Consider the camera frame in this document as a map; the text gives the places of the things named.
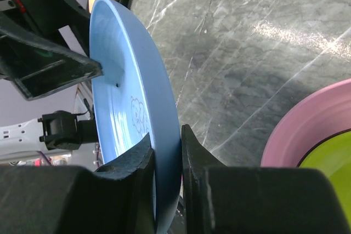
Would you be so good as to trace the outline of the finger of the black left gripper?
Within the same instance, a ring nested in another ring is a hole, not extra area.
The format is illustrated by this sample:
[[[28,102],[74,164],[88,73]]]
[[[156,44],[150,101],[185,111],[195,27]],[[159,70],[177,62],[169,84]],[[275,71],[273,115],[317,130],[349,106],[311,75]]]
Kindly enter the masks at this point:
[[[76,0],[16,0],[33,32],[68,47],[59,30],[68,26],[85,53],[89,53],[90,13]]]
[[[28,100],[101,76],[101,65],[25,30],[1,14],[1,73]]]

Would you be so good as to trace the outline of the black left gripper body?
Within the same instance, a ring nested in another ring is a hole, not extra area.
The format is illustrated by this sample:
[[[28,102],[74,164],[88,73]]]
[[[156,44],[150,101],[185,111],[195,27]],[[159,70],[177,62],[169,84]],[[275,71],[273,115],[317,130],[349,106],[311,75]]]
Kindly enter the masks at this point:
[[[25,15],[21,0],[1,0],[1,36],[27,37]]]

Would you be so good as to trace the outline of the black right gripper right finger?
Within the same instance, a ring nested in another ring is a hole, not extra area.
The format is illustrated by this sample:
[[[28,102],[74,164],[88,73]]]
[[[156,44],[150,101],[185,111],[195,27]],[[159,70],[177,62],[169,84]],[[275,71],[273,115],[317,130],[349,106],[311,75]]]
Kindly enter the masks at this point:
[[[187,124],[181,142],[187,233],[350,233],[320,171],[228,167]]]

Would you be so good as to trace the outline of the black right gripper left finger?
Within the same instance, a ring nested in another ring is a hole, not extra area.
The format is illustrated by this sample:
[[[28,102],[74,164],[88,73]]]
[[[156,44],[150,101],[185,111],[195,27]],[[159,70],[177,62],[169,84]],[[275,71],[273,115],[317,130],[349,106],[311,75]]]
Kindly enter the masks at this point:
[[[1,233],[155,233],[148,135],[94,172],[1,167]]]

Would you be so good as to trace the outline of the blue plate with bamboo mat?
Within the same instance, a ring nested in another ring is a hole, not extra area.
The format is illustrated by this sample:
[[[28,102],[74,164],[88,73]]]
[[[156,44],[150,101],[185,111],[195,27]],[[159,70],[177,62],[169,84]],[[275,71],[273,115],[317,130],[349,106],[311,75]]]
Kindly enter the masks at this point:
[[[90,57],[103,70],[92,79],[103,161],[112,161],[150,136],[156,231],[166,233],[178,204],[182,151],[177,108],[161,55],[140,20],[113,0],[95,0],[89,44]]]

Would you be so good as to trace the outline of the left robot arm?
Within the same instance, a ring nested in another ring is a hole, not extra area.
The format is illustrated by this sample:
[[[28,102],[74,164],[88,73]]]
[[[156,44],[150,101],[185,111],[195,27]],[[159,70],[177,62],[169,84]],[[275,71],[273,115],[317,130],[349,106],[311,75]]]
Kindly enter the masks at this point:
[[[101,76],[101,64],[89,57],[89,23],[76,0],[1,0],[1,79],[32,101]],[[1,155],[97,141],[92,120],[61,110],[2,127]]]

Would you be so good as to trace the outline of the green plate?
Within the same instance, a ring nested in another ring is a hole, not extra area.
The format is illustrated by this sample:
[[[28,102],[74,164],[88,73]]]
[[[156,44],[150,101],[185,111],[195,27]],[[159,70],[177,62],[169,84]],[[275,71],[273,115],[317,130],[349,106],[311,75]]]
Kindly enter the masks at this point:
[[[350,130],[318,143],[298,166],[320,170],[331,182],[345,212],[350,213]]]

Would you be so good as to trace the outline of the pink plate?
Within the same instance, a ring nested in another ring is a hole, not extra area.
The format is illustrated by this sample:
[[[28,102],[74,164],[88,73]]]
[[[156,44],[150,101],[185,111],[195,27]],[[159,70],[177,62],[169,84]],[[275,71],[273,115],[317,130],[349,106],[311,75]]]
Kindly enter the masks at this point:
[[[350,129],[350,79],[322,88],[289,110],[265,146],[262,167],[296,167],[319,142]]]

